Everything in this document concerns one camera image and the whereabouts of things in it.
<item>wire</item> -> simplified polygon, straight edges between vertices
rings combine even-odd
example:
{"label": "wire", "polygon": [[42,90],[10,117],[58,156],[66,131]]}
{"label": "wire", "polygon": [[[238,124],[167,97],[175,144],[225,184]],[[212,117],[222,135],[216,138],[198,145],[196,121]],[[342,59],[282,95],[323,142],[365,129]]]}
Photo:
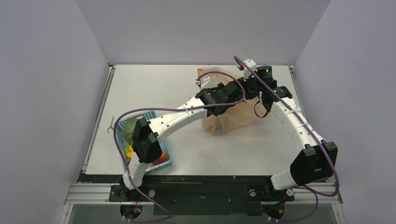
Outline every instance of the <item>wire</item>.
{"label": "wire", "polygon": [[264,213],[264,214],[266,214],[269,217],[270,220],[274,220],[274,221],[277,221],[277,222],[296,222],[296,221],[301,221],[301,220],[304,220],[304,219],[307,219],[307,218],[311,217],[316,212],[316,210],[318,209],[319,198],[318,198],[318,195],[315,192],[313,192],[312,190],[309,190],[309,191],[312,192],[314,194],[315,198],[316,198],[315,207],[313,208],[313,210],[312,210],[312,212],[310,214],[308,214],[306,216],[303,216],[303,217],[300,217],[300,218],[293,218],[293,219],[274,219],[274,218],[268,216],[266,213]]}
{"label": "wire", "polygon": [[277,205],[280,205],[280,204],[282,204],[282,205],[284,206],[285,203],[286,203],[286,198],[283,197],[283,201],[278,202],[278,203],[276,203],[276,204],[269,205],[269,206],[264,207],[264,208],[265,208],[265,209],[270,209],[270,210],[276,210],[276,211],[278,211],[279,209],[273,209],[272,207],[276,207]]}
{"label": "wire", "polygon": [[[274,95],[279,101],[282,102],[283,105],[286,106],[287,109],[289,109],[290,111],[293,111],[293,109],[284,101],[282,100],[282,98],[280,98],[280,96],[278,96],[278,94],[276,94],[271,87],[269,87],[264,81],[261,80],[261,78],[255,73],[255,71],[253,71],[250,67],[248,67],[241,59],[239,59],[237,56],[234,56],[235,61],[237,62],[237,64],[242,65],[243,67],[245,67],[247,70],[249,70],[252,75],[254,75],[256,77],[256,79],[262,84],[264,85],[264,87],[272,94]],[[300,123],[304,126],[304,128],[308,131],[308,133],[312,136],[312,138],[315,140],[315,142],[318,144],[318,146],[320,147],[320,149],[322,150],[323,154],[326,157],[327,162],[329,163],[330,168],[332,169],[332,172],[334,173],[334,178],[335,178],[335,191],[331,194],[325,194],[322,192],[318,192],[308,186],[305,186],[306,189],[308,189],[309,191],[316,193],[318,195],[322,195],[322,196],[326,196],[326,197],[334,197],[339,193],[339,178],[338,178],[338,174],[337,171],[335,170],[335,167],[333,165],[332,160],[329,157],[329,154],[326,152],[326,149],[323,147],[322,143],[319,141],[319,139],[316,137],[316,135],[311,131],[311,129],[304,124],[303,119],[298,115],[297,112],[293,111],[294,116],[296,116],[296,118],[298,119],[298,121],[300,121]]]}
{"label": "wire", "polygon": [[282,206],[281,206],[281,208],[283,208],[283,211],[286,210],[285,204],[286,204],[286,198],[283,197],[283,204],[282,204]]}
{"label": "wire", "polygon": [[[168,210],[166,210],[166,208],[164,208],[164,207],[163,207],[162,205],[160,205],[158,202],[154,201],[154,200],[151,199],[149,196],[147,196],[145,193],[143,193],[143,192],[135,185],[135,183],[132,181],[131,173],[130,173],[129,168],[128,168],[127,160],[124,158],[123,153],[122,153],[122,151],[121,151],[121,149],[120,149],[120,146],[119,146],[119,144],[118,144],[118,141],[117,141],[117,134],[116,134],[117,128],[116,128],[116,127],[117,127],[118,122],[119,122],[123,117],[127,116],[128,114],[132,114],[132,113],[139,112],[139,111],[172,111],[172,112],[184,112],[184,111],[186,111],[186,110],[190,111],[190,110],[196,110],[196,109],[202,109],[202,108],[210,108],[210,107],[216,107],[216,106],[233,106],[233,105],[237,105],[237,104],[241,103],[241,102],[244,100],[244,98],[245,98],[245,96],[246,96],[246,93],[245,93],[245,90],[243,89],[242,84],[241,84],[236,78],[232,77],[231,75],[228,75],[228,74],[225,73],[225,72],[222,72],[222,71],[209,71],[209,72],[205,72],[204,74],[198,76],[197,81],[200,80],[203,76],[206,76],[206,75],[209,75],[209,74],[213,74],[213,73],[222,74],[222,75],[225,75],[225,76],[227,76],[227,77],[230,77],[232,80],[234,80],[234,81],[237,83],[237,85],[240,87],[241,91],[242,91],[242,97],[241,97],[241,99],[238,100],[237,102],[232,102],[232,103],[209,104],[209,105],[196,106],[196,107],[183,108],[183,109],[170,109],[170,108],[158,108],[158,107],[140,108],[140,109],[135,109],[135,110],[131,110],[131,111],[128,111],[128,112],[123,113],[123,114],[122,114],[120,117],[118,117],[117,120],[115,121],[114,127],[113,127],[114,142],[115,142],[115,145],[116,145],[116,147],[117,147],[118,152],[119,152],[120,155],[121,155],[122,163],[123,163],[123,165],[124,165],[125,170],[127,171],[128,179],[129,179],[131,185],[133,186],[133,188],[134,188],[137,192],[139,192],[139,194],[141,194],[141,195],[142,195],[143,197],[145,197],[147,200],[149,200],[150,202],[154,203],[154,205],[158,206],[158,207],[159,207],[160,209],[162,209],[166,214],[168,214],[167,217],[162,217],[162,218],[158,218],[158,219],[144,220],[144,221],[130,220],[130,222],[133,222],[133,223],[151,223],[151,222],[156,222],[156,221],[162,221],[162,220],[165,220],[165,219],[169,219],[169,218],[172,217],[172,215],[170,214],[170,212],[169,212]],[[126,217],[126,214],[128,214],[128,213],[131,212],[131,211],[133,211],[133,209],[130,209],[130,210],[127,210],[126,212],[124,212],[123,217]]]}
{"label": "wire", "polygon": [[255,106],[253,107],[253,110],[255,111],[255,114],[256,114],[257,117],[259,117],[259,118],[264,118],[264,117],[266,117],[266,116],[269,114],[269,110],[265,109],[267,112],[265,112],[265,114],[264,114],[262,117],[260,117],[260,116],[257,114],[257,112],[256,112],[256,106],[257,106],[259,103],[260,103],[260,101],[257,101],[257,103],[255,104]]}
{"label": "wire", "polygon": [[137,206],[137,204],[138,204],[138,202],[139,202],[142,198],[143,198],[143,195],[140,196],[139,200],[137,200],[137,201],[136,201],[136,204],[135,204],[135,208],[136,208],[136,210],[138,210],[139,212],[141,212],[141,210],[139,209],[139,207]]}
{"label": "wire", "polygon": [[110,181],[110,186],[115,181],[115,179],[120,178],[120,177],[122,177],[122,174],[121,175],[117,175],[115,178],[113,178],[112,181]]}

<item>red object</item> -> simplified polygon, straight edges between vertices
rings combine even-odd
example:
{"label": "red object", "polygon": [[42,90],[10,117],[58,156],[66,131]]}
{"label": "red object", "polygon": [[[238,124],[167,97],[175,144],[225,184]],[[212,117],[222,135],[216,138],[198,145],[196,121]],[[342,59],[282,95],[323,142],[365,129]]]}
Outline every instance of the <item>red object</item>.
{"label": "red object", "polygon": [[153,165],[158,165],[167,161],[168,155],[166,154],[165,149],[161,148],[161,150],[162,150],[162,155],[156,161],[152,162]]}

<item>metal hook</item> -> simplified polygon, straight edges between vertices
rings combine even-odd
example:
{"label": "metal hook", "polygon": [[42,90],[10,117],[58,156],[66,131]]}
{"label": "metal hook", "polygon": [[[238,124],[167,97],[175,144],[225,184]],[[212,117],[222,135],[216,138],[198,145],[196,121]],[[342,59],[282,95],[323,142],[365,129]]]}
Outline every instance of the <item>metal hook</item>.
{"label": "metal hook", "polygon": [[110,127],[107,129],[107,133],[109,133],[109,129],[112,129],[112,131],[114,131],[114,128],[113,128],[113,121],[114,121],[114,117],[112,118],[112,121],[111,121],[111,123],[110,123]]}

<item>black wire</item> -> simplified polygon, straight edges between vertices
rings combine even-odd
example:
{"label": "black wire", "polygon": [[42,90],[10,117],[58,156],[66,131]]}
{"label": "black wire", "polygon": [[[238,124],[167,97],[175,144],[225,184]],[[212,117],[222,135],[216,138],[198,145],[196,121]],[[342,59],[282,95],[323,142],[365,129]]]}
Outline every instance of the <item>black wire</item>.
{"label": "black wire", "polygon": [[284,199],[283,201],[278,202],[278,203],[276,203],[276,204],[272,204],[272,205],[265,206],[264,209],[269,209],[269,210],[280,210],[280,209],[278,209],[278,208],[273,208],[273,207],[275,207],[275,206],[277,206],[277,205],[280,205],[280,204],[284,204],[285,202],[286,202],[286,199]]}
{"label": "black wire", "polygon": [[255,106],[254,106],[254,111],[255,111],[255,114],[256,114],[257,117],[259,117],[259,118],[264,118],[264,117],[266,117],[266,116],[268,115],[269,110],[265,109],[267,112],[265,112],[264,116],[260,117],[260,116],[257,114],[257,112],[256,112],[256,106],[257,106],[259,103],[260,103],[260,101],[257,101],[257,103],[255,104]]}
{"label": "black wire", "polygon": [[112,181],[110,181],[110,183],[113,183],[115,181],[115,179],[120,178],[120,177],[122,177],[122,174],[121,175],[117,175]]}

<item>green object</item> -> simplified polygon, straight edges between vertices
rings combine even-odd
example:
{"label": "green object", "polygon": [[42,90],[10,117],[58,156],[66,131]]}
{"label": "green object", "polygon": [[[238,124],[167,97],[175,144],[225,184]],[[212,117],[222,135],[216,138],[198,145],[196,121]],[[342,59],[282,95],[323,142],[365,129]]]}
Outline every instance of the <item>green object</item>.
{"label": "green object", "polygon": [[134,130],[136,126],[136,122],[138,119],[136,118],[130,118],[125,121],[125,123],[122,125],[122,136],[125,138],[125,141],[128,142],[130,145],[133,145],[133,136],[134,136]]}

